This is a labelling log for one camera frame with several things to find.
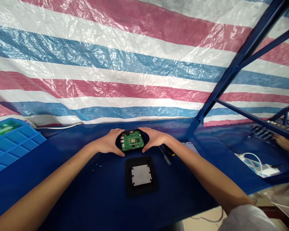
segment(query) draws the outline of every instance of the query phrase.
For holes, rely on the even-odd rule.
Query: blue tabletop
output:
[[[79,125],[54,136],[0,172],[0,215],[29,190],[110,129],[151,127],[191,141],[200,154],[228,175],[246,193],[269,186],[223,143],[194,119]],[[128,199],[125,161],[151,156],[159,181],[155,193]],[[158,147],[125,158],[97,154],[59,199],[40,230],[157,229],[217,206],[194,175],[177,157],[169,166]]]

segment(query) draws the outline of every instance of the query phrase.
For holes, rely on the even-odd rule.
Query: blue metal beam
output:
[[[227,108],[229,108],[229,109],[231,109],[231,110],[233,110],[233,111],[245,116],[246,118],[256,122],[257,124],[259,124],[261,126],[264,126],[264,127],[268,128],[268,129],[270,129],[271,131],[273,131],[273,132],[275,132],[277,134],[280,134],[280,135],[284,136],[285,138],[289,139],[289,131],[284,130],[284,129],[280,128],[280,127],[277,127],[277,126],[275,126],[273,124],[270,124],[267,121],[258,118],[257,116],[254,116],[254,115],[252,115],[252,114],[250,114],[250,113],[248,113],[248,112],[246,112],[246,111],[244,111],[244,110],[242,110],[242,109],[240,109],[238,107],[235,107],[235,106],[233,106],[233,105],[231,105],[229,103],[226,103],[225,101],[222,101],[220,99],[215,99],[215,101],[217,103],[219,103],[219,104],[221,104],[221,105],[223,105],[223,106],[225,106],[225,107],[227,107]]]
[[[248,64],[250,64],[251,62],[255,61],[256,59],[260,58],[261,56],[263,56],[265,53],[269,52],[270,50],[272,50],[273,48],[277,47],[279,44],[283,43],[284,41],[286,41],[287,39],[289,39],[289,30],[287,30],[285,33],[283,33],[281,36],[279,36],[278,38],[276,38],[275,40],[273,40],[272,42],[270,42],[268,45],[266,45],[265,47],[263,47],[261,50],[257,51],[255,54],[253,54],[252,56],[250,56],[249,58],[247,58],[246,60],[244,60],[239,66],[238,66],[238,70],[241,70],[242,68],[244,68],[245,66],[247,66]]]
[[[278,112],[277,114],[275,114],[272,118],[270,118],[270,120],[275,121],[278,118],[280,118],[281,116],[284,116],[285,114],[287,114],[289,112],[289,106],[285,107],[284,109],[282,109],[280,112]]]
[[[273,2],[269,5],[249,37],[246,39],[246,42],[243,44],[240,51],[231,62],[230,66],[221,77],[220,81],[216,84],[208,100],[199,111],[198,115],[196,116],[198,121],[200,121],[202,117],[205,117],[209,113],[215,104],[214,100],[219,98],[224,93],[226,88],[230,85],[232,80],[240,71],[238,66],[254,53],[254,51],[257,49],[270,29],[274,26],[275,22],[283,14],[288,5],[288,0],[273,0]]]

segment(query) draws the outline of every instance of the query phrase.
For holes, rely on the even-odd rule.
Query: black square frame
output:
[[[141,165],[149,165],[152,181],[151,183],[133,186],[132,167]],[[159,185],[152,157],[146,156],[146,157],[133,158],[128,159],[125,162],[125,186],[126,186],[126,196],[128,198],[140,196],[151,192],[153,193],[158,190]]]

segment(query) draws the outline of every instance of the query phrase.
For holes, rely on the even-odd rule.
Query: person's right hand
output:
[[[272,138],[276,141],[276,143],[283,149],[289,150],[289,140],[287,140],[285,137],[274,134],[272,135]]]
[[[139,127],[138,129],[147,133],[149,135],[149,138],[150,138],[149,142],[142,149],[142,152],[147,151],[149,148],[151,148],[153,146],[162,145],[171,137],[170,135],[168,135],[166,133],[159,132],[157,130],[147,128],[147,127]]]

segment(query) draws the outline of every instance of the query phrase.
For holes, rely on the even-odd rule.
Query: hand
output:
[[[147,128],[147,127],[143,127],[143,128],[139,127],[138,129],[147,133],[149,135],[149,138],[150,138],[149,142],[142,149],[142,152],[147,151],[149,148],[151,148],[153,146],[160,146],[161,144],[165,143],[171,137],[170,135],[168,135],[166,133],[159,132],[157,130]]]
[[[289,151],[289,140],[287,140],[285,137],[274,134],[272,135],[272,138],[276,141],[276,143],[283,149]]]
[[[124,129],[111,129],[107,135],[99,138],[98,140],[92,141],[88,145],[92,147],[96,152],[113,152],[118,156],[125,157],[125,154],[116,146],[116,139],[122,132],[124,132]]]

